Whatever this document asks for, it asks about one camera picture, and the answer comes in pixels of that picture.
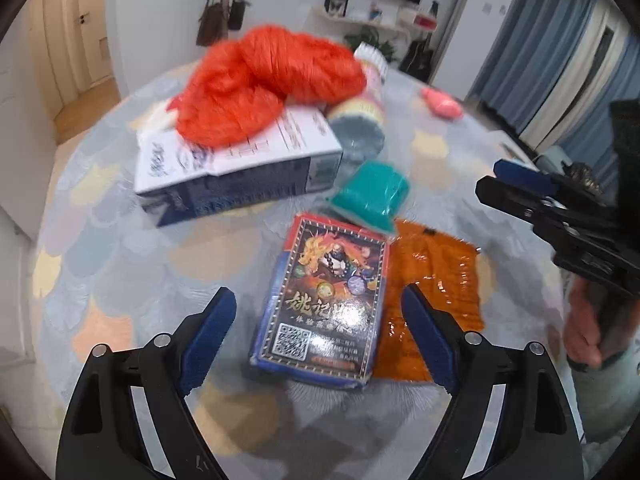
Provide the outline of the person's right hand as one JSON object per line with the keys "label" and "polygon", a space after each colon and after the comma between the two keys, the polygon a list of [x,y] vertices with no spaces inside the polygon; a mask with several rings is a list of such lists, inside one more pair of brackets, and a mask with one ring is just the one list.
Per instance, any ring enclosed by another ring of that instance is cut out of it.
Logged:
{"label": "person's right hand", "polygon": [[602,344],[598,318],[588,300],[588,288],[587,280],[574,277],[568,294],[570,312],[564,325],[563,341],[566,354],[573,362],[596,370],[614,354],[624,352],[631,343],[639,328],[639,301],[626,310],[620,336]]}

